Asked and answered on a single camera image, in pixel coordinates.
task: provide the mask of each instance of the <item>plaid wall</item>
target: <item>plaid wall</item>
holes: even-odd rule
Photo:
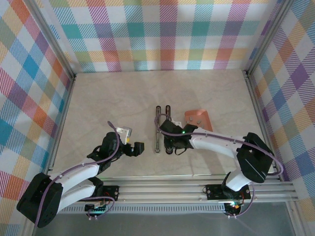
[[[0,0],[0,235],[17,235],[16,210],[41,172],[70,80],[22,0]]]
[[[254,83],[276,154],[315,235],[315,0],[296,0]]]
[[[240,68],[269,0],[49,0],[83,72]],[[61,43],[65,54],[66,48]]]
[[[277,0],[277,3],[274,6],[274,9],[272,10],[272,12],[270,14],[270,16],[268,18],[268,21],[267,21],[266,25],[264,26],[264,29],[260,33],[260,36],[259,36],[259,38],[258,38],[258,40],[256,42],[256,45],[255,45],[255,47],[254,47],[254,49],[253,49],[253,51],[251,53],[251,56],[250,56],[249,60],[246,63],[245,68],[242,68],[243,70],[248,70],[249,67],[251,66],[252,60],[255,58],[258,49],[260,48],[260,46],[262,45],[263,41],[265,40],[266,34],[270,30],[271,25],[272,25],[274,19],[276,18],[277,13],[278,13],[278,11],[279,11],[283,1],[284,0]]]

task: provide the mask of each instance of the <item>metal bracket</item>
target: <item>metal bracket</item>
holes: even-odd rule
[[[104,196],[112,197],[115,199],[115,201],[118,200],[118,195],[119,195],[119,186],[117,185],[111,185],[111,186],[102,186],[102,193]],[[80,202],[95,202],[95,200],[81,200]],[[107,203],[105,200],[102,201],[100,206],[96,206],[94,204],[86,204],[84,206],[84,211],[89,211],[90,216],[98,216],[101,215],[99,213],[100,211],[105,212],[107,209]]]
[[[243,186],[239,192],[239,195],[234,197],[233,200],[244,200],[251,199],[251,193],[248,185]],[[221,188],[221,184],[208,184],[206,185],[207,200],[230,200],[224,193]]]

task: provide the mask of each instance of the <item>marble floor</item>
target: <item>marble floor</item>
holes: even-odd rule
[[[241,70],[148,71],[78,74],[61,137],[54,171],[79,163],[115,126],[133,129],[130,143],[144,142],[138,157],[123,156],[102,177],[225,174],[233,159],[205,150],[154,154],[155,108],[171,106],[172,117],[206,109],[214,132],[246,135],[261,131]]]

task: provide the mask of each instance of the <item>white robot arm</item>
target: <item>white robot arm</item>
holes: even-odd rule
[[[131,129],[126,127],[117,128],[119,141],[115,132],[109,132],[103,139],[102,145],[97,146],[79,165],[65,172],[46,175],[37,174],[29,184],[25,193],[17,204],[17,210],[35,223],[37,213],[41,210],[38,227],[42,228],[49,224],[56,214],[63,208],[88,197],[103,197],[106,189],[103,182],[97,177],[98,174],[110,167],[111,163],[119,159],[123,154],[138,156],[144,151],[144,143],[135,142],[134,147],[127,143]],[[114,195],[117,195],[118,186],[111,186]],[[43,205],[40,206],[45,190]]]
[[[169,120],[160,126],[160,130],[164,135],[165,148],[173,148],[175,153],[177,149],[186,151],[188,148],[193,148],[212,150],[235,158],[239,167],[227,174],[221,187],[223,193],[230,199],[238,196],[238,191],[252,181],[263,183],[273,162],[273,159],[265,154],[272,154],[271,150],[254,133],[248,133],[245,137],[219,135],[190,124],[181,128]],[[263,149],[265,153],[245,143]]]

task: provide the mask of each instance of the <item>cable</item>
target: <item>cable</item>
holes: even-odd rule
[[[158,126],[158,118],[160,116],[166,116],[167,118],[170,118],[172,119],[169,115],[167,114],[158,114],[156,117],[155,117],[155,120],[154,120],[154,123],[156,125],[156,128],[158,129],[158,131],[160,131],[162,134],[165,134],[165,135],[168,135],[168,136],[173,136],[173,137],[180,137],[180,136],[185,136],[185,135],[202,135],[202,136],[210,136],[210,137],[214,137],[214,138],[217,138],[217,139],[222,139],[222,140],[226,140],[226,141],[231,141],[231,142],[234,142],[234,143],[239,143],[239,144],[244,144],[244,145],[247,145],[251,148],[254,148],[262,153],[264,153],[265,155],[269,156],[271,159],[273,159],[279,166],[280,170],[276,173],[272,173],[272,174],[267,174],[269,176],[276,176],[276,175],[281,175],[284,171],[284,167],[282,165],[282,163],[276,159],[271,153],[267,152],[266,150],[254,145],[254,144],[251,144],[251,143],[248,143],[248,142],[244,142],[244,141],[241,141],[241,140],[236,140],[236,139],[233,139],[233,138],[229,138],[229,137],[224,137],[222,135],[218,135],[218,134],[211,134],[211,133],[185,133],[185,134],[172,134],[172,133],[168,133],[168,132],[165,132],[163,130],[160,129],[160,127]]]
[[[115,199],[112,198],[112,197],[107,197],[107,196],[103,196],[103,197],[89,197],[89,198],[84,198],[82,200],[94,200],[94,199],[110,199],[110,200],[113,201],[113,204],[111,205],[111,207],[106,212],[104,212],[103,214],[101,214],[101,215],[99,215],[97,217],[95,216],[95,220],[97,220],[98,218],[103,217],[106,213],[108,213],[111,209],[113,209],[114,204],[115,204]],[[88,211],[89,220],[91,220],[91,218],[92,218],[91,215],[90,215],[90,211],[91,210]]]
[[[239,217],[241,215],[244,215],[250,209],[250,207],[252,206],[254,198],[255,198],[255,189],[254,189],[254,184],[252,182],[252,199],[251,199],[250,203],[248,204],[247,208],[243,212],[239,213],[238,215],[235,215],[235,216],[232,215],[232,214],[229,214],[229,215],[233,216],[233,217]]]
[[[90,163],[86,163],[86,164],[93,165],[93,164],[98,164],[98,163],[102,163],[102,162],[104,162],[104,161],[107,161],[107,160],[111,159],[111,158],[116,154],[116,152],[118,151],[118,149],[119,149],[119,135],[118,135],[117,130],[116,130],[116,128],[114,127],[114,125],[113,125],[110,121],[108,121],[107,123],[108,123],[108,125],[115,131],[115,134],[116,134],[117,145],[116,145],[115,151],[114,151],[109,157],[105,158],[104,160],[95,161],[95,162],[90,162]],[[66,171],[64,171],[64,172],[62,172],[60,175],[58,175],[56,178],[54,178],[54,179],[48,184],[48,186],[46,187],[46,189],[45,189],[45,191],[44,191],[44,193],[43,193],[43,196],[41,197],[40,203],[39,203],[39,208],[38,208],[37,217],[36,217],[36,221],[35,221],[35,227],[38,226],[38,222],[39,222],[39,219],[40,219],[40,214],[41,214],[41,211],[42,211],[42,208],[43,208],[44,200],[45,200],[45,198],[46,198],[46,195],[47,195],[47,193],[48,193],[49,188],[50,188],[58,179],[62,178],[64,175],[68,174],[69,172],[71,172],[71,171],[73,171],[73,170],[76,170],[76,169],[78,169],[78,168],[81,168],[82,166],[84,166],[84,163],[79,164],[79,165],[76,165],[76,166],[74,166],[74,167],[71,167],[70,169],[68,169],[68,170],[66,170]]]
[[[245,197],[244,197],[244,193],[243,193],[243,192],[241,192],[241,194],[242,194],[242,198],[243,198],[241,205],[243,205],[243,204],[244,204]]]

